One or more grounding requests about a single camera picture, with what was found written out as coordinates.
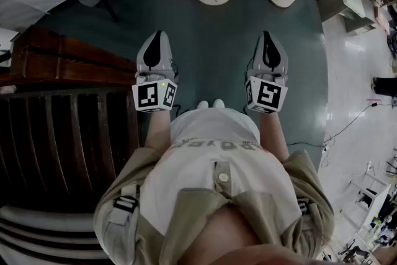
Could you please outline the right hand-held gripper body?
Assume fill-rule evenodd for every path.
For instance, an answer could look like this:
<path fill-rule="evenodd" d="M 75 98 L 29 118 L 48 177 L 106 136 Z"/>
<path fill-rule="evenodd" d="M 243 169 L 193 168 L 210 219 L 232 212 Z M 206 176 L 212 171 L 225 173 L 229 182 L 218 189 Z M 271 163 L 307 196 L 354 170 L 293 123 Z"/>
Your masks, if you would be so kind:
<path fill-rule="evenodd" d="M 262 114 L 281 111 L 287 95 L 286 72 L 258 73 L 250 69 L 245 72 L 247 108 Z"/>

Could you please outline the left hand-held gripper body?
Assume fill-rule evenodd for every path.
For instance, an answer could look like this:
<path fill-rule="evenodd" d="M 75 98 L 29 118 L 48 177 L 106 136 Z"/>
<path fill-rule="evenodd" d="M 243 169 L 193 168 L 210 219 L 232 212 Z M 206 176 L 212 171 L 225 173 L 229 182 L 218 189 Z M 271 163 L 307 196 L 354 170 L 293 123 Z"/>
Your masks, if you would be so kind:
<path fill-rule="evenodd" d="M 171 110 L 178 85 L 162 74 L 138 72 L 132 86 L 135 109 L 140 112 Z"/>

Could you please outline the person's left forearm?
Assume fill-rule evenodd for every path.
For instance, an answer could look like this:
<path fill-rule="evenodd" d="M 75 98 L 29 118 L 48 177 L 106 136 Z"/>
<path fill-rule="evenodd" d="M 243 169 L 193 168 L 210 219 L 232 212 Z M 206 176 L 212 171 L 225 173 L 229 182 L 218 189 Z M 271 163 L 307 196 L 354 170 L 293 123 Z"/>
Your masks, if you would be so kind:
<path fill-rule="evenodd" d="M 151 113 L 145 147 L 163 154 L 171 145 L 171 115 L 169 110 Z"/>

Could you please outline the person's right forearm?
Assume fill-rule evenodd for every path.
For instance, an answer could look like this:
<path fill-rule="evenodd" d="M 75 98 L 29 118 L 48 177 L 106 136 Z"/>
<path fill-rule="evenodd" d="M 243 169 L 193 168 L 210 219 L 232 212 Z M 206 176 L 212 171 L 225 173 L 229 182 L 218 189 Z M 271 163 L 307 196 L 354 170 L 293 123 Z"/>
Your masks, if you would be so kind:
<path fill-rule="evenodd" d="M 278 113 L 260 114 L 260 145 L 272 153 L 281 163 L 288 159 L 289 152 Z"/>

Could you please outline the white flat box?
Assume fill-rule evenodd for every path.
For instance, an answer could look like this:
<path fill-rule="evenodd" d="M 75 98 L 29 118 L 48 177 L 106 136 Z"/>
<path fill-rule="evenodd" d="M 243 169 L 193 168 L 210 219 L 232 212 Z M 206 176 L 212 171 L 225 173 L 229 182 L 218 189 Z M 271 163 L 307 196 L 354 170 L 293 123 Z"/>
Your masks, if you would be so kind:
<path fill-rule="evenodd" d="M 365 17 L 364 5 L 362 0 L 342 0 L 344 5 L 347 6 L 352 12 L 357 14 L 359 17 Z"/>

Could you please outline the person's white and khaki shirt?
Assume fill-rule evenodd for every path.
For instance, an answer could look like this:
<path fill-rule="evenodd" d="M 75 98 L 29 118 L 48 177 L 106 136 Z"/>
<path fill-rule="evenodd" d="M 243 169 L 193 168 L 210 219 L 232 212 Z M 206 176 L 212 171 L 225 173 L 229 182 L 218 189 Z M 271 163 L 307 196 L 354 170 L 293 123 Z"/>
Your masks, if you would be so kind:
<path fill-rule="evenodd" d="M 280 245 L 329 265 L 318 254 L 334 212 L 305 151 L 281 163 L 260 145 L 259 123 L 209 106 L 171 120 L 163 153 L 137 149 L 99 201 L 96 237 L 115 265 L 178 265 L 209 218 L 227 205 L 261 244 Z"/>

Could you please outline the person's chin and neck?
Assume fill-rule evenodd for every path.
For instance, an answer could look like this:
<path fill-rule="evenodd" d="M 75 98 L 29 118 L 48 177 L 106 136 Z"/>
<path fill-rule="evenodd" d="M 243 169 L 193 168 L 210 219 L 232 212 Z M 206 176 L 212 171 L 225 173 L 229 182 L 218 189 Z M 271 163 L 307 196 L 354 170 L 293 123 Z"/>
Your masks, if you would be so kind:
<path fill-rule="evenodd" d="M 178 265 L 309 265 L 280 245 L 261 244 L 242 213 L 227 205 L 209 218 Z"/>

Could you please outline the cluttered white workbench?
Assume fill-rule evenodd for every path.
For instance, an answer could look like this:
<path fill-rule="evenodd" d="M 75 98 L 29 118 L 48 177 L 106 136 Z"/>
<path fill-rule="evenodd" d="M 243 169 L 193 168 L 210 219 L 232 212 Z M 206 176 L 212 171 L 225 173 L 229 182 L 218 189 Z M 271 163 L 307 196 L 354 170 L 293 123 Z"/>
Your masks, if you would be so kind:
<path fill-rule="evenodd" d="M 373 251 L 386 222 L 383 206 L 397 208 L 397 158 L 369 161 L 358 171 L 343 171 L 344 186 L 337 201 L 336 240 L 339 249 L 359 246 Z"/>

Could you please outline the white black striped bedding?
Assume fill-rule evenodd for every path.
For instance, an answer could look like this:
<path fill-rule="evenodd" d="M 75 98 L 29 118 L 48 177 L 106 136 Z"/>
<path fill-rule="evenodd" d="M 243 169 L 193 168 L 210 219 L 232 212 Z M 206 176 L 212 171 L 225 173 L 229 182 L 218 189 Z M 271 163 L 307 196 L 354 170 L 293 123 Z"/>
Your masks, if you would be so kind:
<path fill-rule="evenodd" d="M 112 265 L 92 221 L 92 213 L 0 205 L 0 265 Z"/>

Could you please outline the dark wooden bed frame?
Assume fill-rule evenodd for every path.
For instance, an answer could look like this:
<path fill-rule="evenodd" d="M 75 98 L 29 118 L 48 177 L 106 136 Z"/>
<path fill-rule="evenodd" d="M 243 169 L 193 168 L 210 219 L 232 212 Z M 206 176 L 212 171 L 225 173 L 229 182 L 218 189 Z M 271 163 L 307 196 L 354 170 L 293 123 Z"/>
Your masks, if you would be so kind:
<path fill-rule="evenodd" d="M 0 55 L 0 207 L 92 212 L 141 145 L 136 64 L 37 26 Z"/>

